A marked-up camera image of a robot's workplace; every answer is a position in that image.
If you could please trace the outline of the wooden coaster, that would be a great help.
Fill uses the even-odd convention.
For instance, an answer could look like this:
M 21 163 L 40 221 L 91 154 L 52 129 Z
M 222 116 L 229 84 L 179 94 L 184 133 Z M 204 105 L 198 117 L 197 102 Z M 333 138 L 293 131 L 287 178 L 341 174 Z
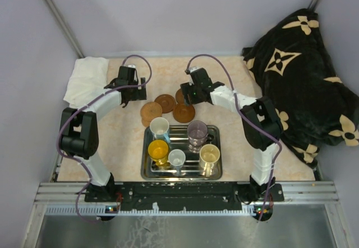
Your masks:
M 162 108 L 162 113 L 170 113 L 176 105 L 176 100 L 169 94 L 162 94 L 155 98 L 155 102 Z
M 178 104 L 184 104 L 185 103 L 185 99 L 184 99 L 184 96 L 182 94 L 182 90 L 181 89 L 178 89 L 176 91 L 176 95 L 175 95 L 175 99 L 176 99 L 176 102 Z
M 192 105 L 176 104 L 173 108 L 173 117 L 179 123 L 189 123 L 195 117 L 196 111 Z

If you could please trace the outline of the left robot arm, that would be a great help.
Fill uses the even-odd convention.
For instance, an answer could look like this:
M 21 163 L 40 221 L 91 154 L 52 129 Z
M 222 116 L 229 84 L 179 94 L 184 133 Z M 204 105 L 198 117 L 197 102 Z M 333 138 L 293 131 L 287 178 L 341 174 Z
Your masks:
M 112 109 L 123 108 L 130 101 L 146 100 L 146 78 L 139 78 L 134 65 L 120 66 L 118 76 L 105 86 L 105 93 L 92 105 L 78 111 L 65 108 L 61 116 L 59 149 L 83 166 L 90 181 L 85 189 L 85 201 L 115 201 L 118 188 L 112 173 L 106 168 L 98 153 L 98 122 Z

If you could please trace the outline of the woven coaster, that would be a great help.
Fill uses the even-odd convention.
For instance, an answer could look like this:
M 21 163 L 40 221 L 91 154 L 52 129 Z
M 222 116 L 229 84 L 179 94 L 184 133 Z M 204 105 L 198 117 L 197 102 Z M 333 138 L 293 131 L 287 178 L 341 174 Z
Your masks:
M 141 123 L 144 127 L 149 127 L 150 126 L 150 123 L 151 123 L 151 120 L 148 120 L 146 118 L 142 118 L 141 119 Z
M 141 108 L 140 115 L 143 120 L 150 122 L 162 116 L 162 107 L 156 102 L 148 102 Z

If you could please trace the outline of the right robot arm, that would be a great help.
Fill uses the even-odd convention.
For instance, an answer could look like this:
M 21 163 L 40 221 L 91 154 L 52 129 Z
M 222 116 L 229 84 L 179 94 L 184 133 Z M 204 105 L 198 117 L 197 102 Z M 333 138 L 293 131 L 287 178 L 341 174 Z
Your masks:
M 212 82 L 206 69 L 189 67 L 189 82 L 181 84 L 185 104 L 210 103 L 240 115 L 247 142 L 254 148 L 254 168 L 250 174 L 249 201 L 268 202 L 275 184 L 274 165 L 283 147 L 279 138 L 283 125 L 268 97 L 245 96 L 222 82 Z

